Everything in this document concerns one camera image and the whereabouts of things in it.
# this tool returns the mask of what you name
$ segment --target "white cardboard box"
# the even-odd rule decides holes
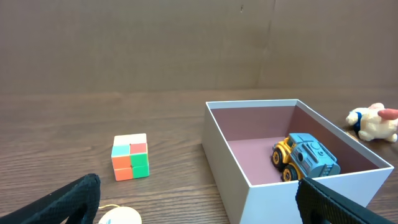
[[[202,145],[232,224],[302,223],[298,182],[282,182],[270,159],[289,133],[322,142],[341,174],[315,180],[364,207],[394,168],[300,100],[207,102]]]

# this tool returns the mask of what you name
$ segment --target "stuffed animal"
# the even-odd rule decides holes
[[[385,139],[397,141],[398,110],[385,109],[382,103],[369,108],[356,108],[349,112],[346,122],[354,127],[360,139],[370,141]]]

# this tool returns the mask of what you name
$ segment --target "black wheel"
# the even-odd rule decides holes
[[[283,181],[293,181],[297,180],[297,170],[292,165],[287,165],[282,172],[282,180]]]
[[[276,169],[279,169],[280,171],[282,171],[282,169],[285,167],[283,161],[283,157],[282,157],[282,152],[280,151],[279,148],[275,148],[274,152],[272,153],[272,157],[271,157],[271,161],[272,164],[274,165],[274,167]]]

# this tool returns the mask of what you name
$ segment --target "blue toy truck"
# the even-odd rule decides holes
[[[307,133],[290,133],[276,143],[271,161],[282,172],[283,181],[340,174],[337,158]]]

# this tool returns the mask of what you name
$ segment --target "brown wall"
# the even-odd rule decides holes
[[[272,3],[0,0],[0,93],[252,88]]]
[[[397,11],[396,0],[276,0],[259,87],[397,86]]]
[[[0,94],[396,86],[397,11],[395,0],[0,0]]]

